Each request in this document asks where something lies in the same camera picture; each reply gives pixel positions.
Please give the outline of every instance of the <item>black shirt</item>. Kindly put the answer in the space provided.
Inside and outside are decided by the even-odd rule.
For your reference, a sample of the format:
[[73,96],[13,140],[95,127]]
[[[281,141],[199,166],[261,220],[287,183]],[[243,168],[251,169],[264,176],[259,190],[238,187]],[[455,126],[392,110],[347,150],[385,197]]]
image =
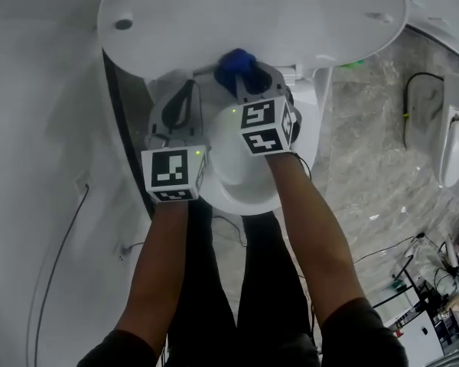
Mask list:
[[[391,330],[385,328],[379,315],[367,299],[356,299],[344,304],[324,323],[323,366],[381,365],[403,367],[408,365],[405,350]],[[316,348],[304,334],[288,334],[275,343],[265,334],[256,340],[268,347],[252,347],[252,355],[220,355],[218,360],[206,360],[207,352],[200,350],[200,359],[184,361],[169,359],[168,367],[196,365],[282,365],[318,367]],[[122,330],[112,331],[103,342],[78,364],[78,367],[125,365],[128,367],[155,367],[157,358],[153,349],[134,334]]]

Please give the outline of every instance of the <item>white box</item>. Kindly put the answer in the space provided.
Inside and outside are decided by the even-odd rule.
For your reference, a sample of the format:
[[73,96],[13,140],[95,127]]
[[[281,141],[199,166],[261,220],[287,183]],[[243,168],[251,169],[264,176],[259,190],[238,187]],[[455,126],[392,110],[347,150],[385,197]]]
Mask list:
[[240,135],[252,156],[290,151],[293,118],[285,96],[262,99],[241,107]]
[[157,203],[196,200],[207,167],[204,145],[142,152],[145,189]]

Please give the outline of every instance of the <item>gray tile floor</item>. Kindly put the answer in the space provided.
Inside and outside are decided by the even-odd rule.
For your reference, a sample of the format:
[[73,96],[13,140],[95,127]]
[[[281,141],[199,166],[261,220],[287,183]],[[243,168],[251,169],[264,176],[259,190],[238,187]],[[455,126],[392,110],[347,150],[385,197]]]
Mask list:
[[[429,160],[403,144],[402,91],[408,78],[420,71],[459,73],[459,59],[410,30],[363,65],[334,71],[312,175],[356,260],[421,231],[438,244],[444,235],[458,234],[459,182],[450,190],[440,188]],[[141,79],[118,70],[118,80],[132,141],[141,154],[151,100]],[[288,243],[282,211],[276,215]],[[224,216],[243,234],[238,216]],[[215,219],[213,231],[221,281],[236,315],[246,251],[238,232],[224,220]],[[390,282],[404,246],[357,264],[366,293]],[[270,290],[269,297],[273,292],[278,290]],[[320,343],[318,329],[315,336]]]

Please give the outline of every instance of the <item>black pants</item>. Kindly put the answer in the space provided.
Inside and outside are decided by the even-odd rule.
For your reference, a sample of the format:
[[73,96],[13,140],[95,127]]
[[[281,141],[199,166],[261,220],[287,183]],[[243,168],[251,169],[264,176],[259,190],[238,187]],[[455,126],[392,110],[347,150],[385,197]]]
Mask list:
[[202,199],[189,204],[185,276],[168,331],[168,365],[202,364],[201,355],[222,365],[236,357],[235,348],[278,346],[288,334],[311,334],[306,297],[273,213],[243,217],[248,246],[236,327],[213,250],[212,215]]

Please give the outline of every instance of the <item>forearm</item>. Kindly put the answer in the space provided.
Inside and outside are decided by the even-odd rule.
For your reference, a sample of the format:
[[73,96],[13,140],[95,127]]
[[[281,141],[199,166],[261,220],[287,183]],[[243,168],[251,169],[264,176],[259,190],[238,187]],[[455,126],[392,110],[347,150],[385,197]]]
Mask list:
[[187,216],[187,203],[158,204],[128,304],[116,327],[140,336],[156,353],[161,351],[184,281]]
[[319,324],[338,307],[363,297],[347,240],[319,192],[290,154],[268,157],[289,241],[306,277]]

